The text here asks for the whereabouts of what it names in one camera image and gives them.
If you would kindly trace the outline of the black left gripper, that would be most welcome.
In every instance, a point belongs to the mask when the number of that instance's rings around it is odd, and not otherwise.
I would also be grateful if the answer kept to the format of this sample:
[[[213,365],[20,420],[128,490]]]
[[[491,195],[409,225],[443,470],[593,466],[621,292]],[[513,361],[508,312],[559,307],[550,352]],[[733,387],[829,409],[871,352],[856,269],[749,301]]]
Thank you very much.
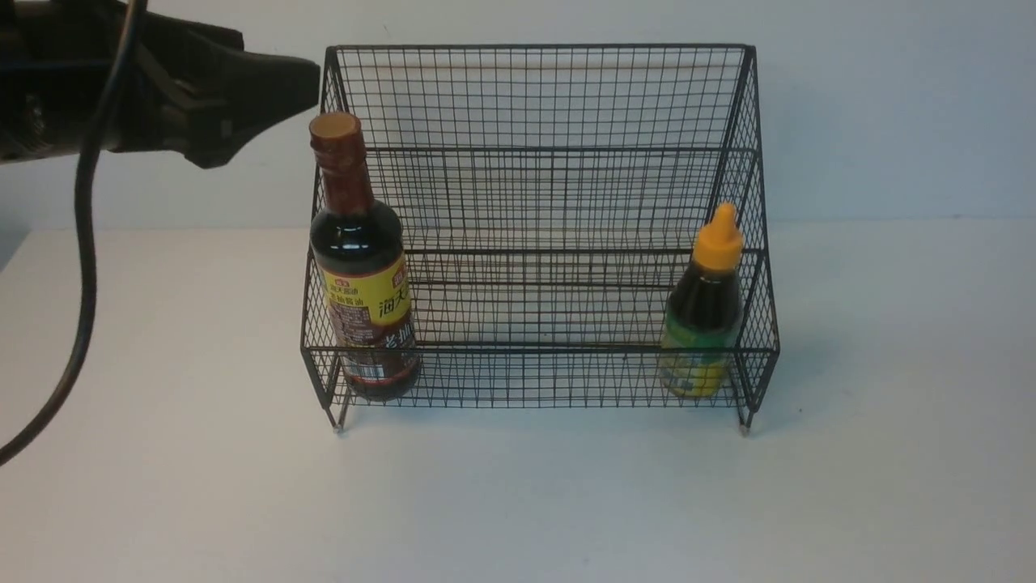
[[[122,1],[4,1],[2,4],[2,162],[77,154],[114,62],[126,13]],[[130,64],[122,103],[100,145],[114,152],[185,148],[203,169],[225,166],[255,137],[316,106],[321,66],[297,57],[236,52],[219,57],[197,87],[197,51],[243,49],[232,28],[148,14],[144,63]],[[195,93],[186,140],[165,126],[174,90]]]

